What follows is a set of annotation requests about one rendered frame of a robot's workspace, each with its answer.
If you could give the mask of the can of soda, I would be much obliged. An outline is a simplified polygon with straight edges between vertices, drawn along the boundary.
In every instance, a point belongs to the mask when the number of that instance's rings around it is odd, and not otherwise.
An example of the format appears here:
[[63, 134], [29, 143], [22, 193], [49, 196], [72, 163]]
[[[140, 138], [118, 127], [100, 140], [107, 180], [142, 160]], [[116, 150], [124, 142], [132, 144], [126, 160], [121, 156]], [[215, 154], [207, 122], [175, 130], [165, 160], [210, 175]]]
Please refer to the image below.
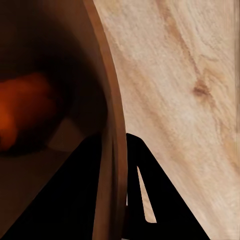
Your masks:
[[38, 70], [0, 82], [0, 150], [8, 150], [60, 115], [68, 105], [63, 81]]

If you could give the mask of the trash can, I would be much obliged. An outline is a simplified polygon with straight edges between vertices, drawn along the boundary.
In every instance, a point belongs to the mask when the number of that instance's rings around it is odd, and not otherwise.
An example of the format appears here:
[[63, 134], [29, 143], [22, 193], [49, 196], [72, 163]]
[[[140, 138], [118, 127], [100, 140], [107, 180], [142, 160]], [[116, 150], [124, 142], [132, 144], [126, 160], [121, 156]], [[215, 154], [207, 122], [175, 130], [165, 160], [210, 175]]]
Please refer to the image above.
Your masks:
[[124, 109], [93, 0], [0, 0], [0, 82], [49, 71], [68, 104], [17, 145], [0, 150], [0, 239], [87, 137], [101, 134], [92, 240], [121, 240], [128, 190]]

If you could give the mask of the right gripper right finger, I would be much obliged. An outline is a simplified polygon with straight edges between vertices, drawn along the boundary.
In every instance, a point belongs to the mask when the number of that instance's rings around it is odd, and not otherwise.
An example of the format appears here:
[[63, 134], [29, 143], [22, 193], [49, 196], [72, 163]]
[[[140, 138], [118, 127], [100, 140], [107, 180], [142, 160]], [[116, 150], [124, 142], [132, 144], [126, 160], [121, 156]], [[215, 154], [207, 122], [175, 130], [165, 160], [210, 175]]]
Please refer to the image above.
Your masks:
[[[126, 136], [128, 240], [210, 240], [145, 142]], [[137, 166], [157, 223], [145, 219]]]

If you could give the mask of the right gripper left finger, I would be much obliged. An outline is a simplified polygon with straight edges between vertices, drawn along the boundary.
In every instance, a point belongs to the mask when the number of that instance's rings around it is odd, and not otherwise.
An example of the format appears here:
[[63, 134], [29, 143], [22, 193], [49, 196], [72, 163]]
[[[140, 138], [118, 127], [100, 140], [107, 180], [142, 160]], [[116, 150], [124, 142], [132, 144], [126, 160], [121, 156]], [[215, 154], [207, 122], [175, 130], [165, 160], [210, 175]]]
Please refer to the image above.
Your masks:
[[85, 138], [0, 240], [92, 240], [101, 156]]

